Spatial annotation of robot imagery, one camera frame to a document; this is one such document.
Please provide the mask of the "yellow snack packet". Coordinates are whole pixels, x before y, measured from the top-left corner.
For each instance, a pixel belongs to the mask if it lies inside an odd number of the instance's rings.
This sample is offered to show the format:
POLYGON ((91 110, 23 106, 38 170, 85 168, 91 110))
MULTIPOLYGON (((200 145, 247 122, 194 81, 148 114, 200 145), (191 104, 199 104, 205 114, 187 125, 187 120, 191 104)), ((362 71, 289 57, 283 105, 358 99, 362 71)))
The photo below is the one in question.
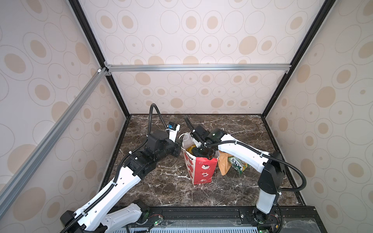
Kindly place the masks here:
POLYGON ((194 155, 193 149, 196 148, 196 145, 192 145, 187 149, 187 152, 190 153, 191 155, 194 155))

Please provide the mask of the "red white paper gift bag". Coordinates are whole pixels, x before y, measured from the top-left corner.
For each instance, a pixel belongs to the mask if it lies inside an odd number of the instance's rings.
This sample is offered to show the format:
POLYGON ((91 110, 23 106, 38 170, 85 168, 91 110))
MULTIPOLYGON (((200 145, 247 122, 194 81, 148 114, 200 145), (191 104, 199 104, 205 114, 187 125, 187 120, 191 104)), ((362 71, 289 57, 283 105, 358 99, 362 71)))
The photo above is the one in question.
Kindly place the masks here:
POLYGON ((212 158, 209 160, 207 158, 195 157, 194 155, 188 153, 186 150, 190 146, 194 145, 192 137, 189 133, 180 135, 179 139, 182 139, 182 155, 192 183, 211 183, 216 165, 218 164, 218 159, 212 158))

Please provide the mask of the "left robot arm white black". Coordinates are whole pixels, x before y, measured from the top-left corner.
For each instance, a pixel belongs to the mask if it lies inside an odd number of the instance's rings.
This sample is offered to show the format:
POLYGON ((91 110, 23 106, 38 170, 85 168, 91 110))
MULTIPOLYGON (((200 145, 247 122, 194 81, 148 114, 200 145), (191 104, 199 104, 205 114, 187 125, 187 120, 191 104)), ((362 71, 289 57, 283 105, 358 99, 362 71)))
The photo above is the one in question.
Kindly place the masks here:
POLYGON ((149 134, 146 140, 120 162, 114 178, 88 203, 75 212, 66 211, 61 216, 63 233, 112 233, 149 213, 147 205, 136 201, 118 211, 114 205, 145 176, 152 172, 157 162, 172 155, 178 157, 181 145, 177 131, 167 129, 149 134))

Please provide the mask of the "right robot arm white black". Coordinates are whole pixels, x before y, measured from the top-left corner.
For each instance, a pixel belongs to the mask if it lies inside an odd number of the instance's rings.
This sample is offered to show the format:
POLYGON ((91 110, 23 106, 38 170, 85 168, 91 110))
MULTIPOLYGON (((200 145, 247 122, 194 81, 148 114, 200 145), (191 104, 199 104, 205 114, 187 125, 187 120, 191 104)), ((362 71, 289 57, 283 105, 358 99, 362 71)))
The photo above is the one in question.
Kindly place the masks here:
POLYGON ((212 132, 198 126, 190 133, 196 147, 192 149, 194 155, 212 158, 217 151, 228 153, 247 163, 260 173, 257 182, 259 196, 254 208, 253 216, 257 222, 265 222, 273 206, 276 205, 280 194, 280 185, 285 176, 285 166, 280 163, 281 155, 258 150, 248 144, 235 139, 221 129, 212 132))

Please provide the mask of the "green snack packet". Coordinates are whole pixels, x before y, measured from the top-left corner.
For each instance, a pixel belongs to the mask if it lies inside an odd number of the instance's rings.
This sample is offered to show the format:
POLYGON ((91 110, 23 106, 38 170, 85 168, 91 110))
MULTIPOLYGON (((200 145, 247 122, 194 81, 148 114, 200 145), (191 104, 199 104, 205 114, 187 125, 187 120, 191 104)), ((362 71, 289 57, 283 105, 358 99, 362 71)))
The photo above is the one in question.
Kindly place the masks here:
POLYGON ((233 167, 238 172, 238 174, 243 174, 243 172, 249 167, 246 162, 240 160, 235 156, 228 157, 228 161, 230 162, 231 167, 233 167))

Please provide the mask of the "brown snack packet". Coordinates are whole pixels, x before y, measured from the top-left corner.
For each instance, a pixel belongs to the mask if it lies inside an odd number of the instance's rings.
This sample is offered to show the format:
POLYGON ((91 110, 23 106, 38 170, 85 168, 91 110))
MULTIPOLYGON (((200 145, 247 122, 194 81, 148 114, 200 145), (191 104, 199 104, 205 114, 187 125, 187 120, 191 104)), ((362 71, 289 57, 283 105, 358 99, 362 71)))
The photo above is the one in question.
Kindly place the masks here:
POLYGON ((218 165, 222 176, 225 176, 232 166, 228 160, 230 157, 232 157, 231 154, 219 151, 218 165))

